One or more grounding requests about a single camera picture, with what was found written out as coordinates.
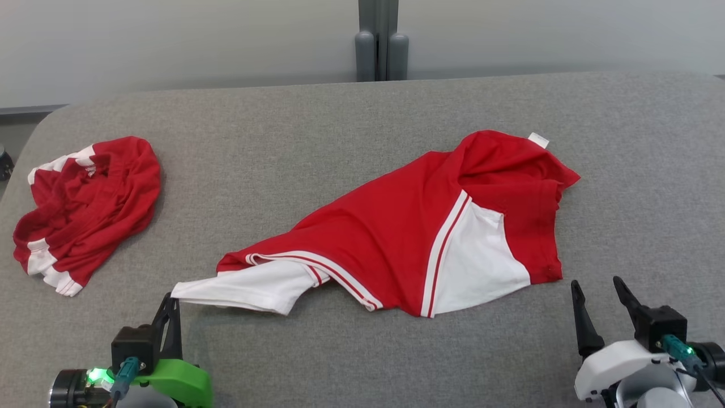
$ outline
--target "white wall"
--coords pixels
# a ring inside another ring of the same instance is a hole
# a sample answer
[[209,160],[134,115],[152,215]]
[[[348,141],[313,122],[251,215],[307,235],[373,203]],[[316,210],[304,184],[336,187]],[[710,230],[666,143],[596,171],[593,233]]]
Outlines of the white wall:
[[355,80],[354,0],[0,0],[0,109]]
[[573,70],[725,74],[723,0],[400,0],[408,78]]

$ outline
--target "care label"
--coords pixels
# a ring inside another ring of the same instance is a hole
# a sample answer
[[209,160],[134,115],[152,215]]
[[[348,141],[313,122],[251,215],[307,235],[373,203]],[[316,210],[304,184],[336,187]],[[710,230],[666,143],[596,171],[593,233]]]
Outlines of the care label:
[[539,135],[537,133],[531,133],[529,135],[529,140],[538,144],[539,146],[543,147],[544,149],[546,149],[546,146],[549,144],[548,140],[546,140],[545,138],[543,138],[541,135]]

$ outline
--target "teal connector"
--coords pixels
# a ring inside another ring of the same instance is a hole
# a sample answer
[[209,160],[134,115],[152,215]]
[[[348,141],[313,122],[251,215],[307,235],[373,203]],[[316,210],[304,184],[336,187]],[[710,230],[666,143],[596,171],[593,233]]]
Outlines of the teal connector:
[[136,357],[128,357],[122,364],[121,369],[115,376],[115,381],[111,387],[111,397],[114,401],[120,401],[128,393],[131,382],[136,379],[141,363]]
[[673,335],[664,335],[661,348],[672,357],[678,359],[687,372],[695,372],[695,367],[703,368],[703,361],[697,356],[695,350]]

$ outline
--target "green light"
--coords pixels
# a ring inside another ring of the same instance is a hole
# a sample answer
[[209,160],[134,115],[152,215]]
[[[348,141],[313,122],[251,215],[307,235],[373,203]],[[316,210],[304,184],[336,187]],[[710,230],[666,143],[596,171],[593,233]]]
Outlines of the green light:
[[108,370],[101,367],[95,367],[88,371],[87,378],[88,382],[93,384],[100,382],[100,380],[106,380],[108,383],[113,384],[113,378],[108,375]]

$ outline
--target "red and white shirt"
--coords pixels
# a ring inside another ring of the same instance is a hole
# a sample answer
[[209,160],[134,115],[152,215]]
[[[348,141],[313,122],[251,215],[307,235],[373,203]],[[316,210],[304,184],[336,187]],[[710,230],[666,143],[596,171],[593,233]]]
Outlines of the red and white shirt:
[[287,314],[334,279],[370,311],[433,317],[486,303],[562,278],[554,220],[577,180],[538,144],[479,131],[228,253],[216,277],[179,283],[173,296]]
[[126,237],[154,216],[160,166],[151,145],[128,136],[34,168],[38,206],[18,221],[15,259],[56,292],[73,296]]

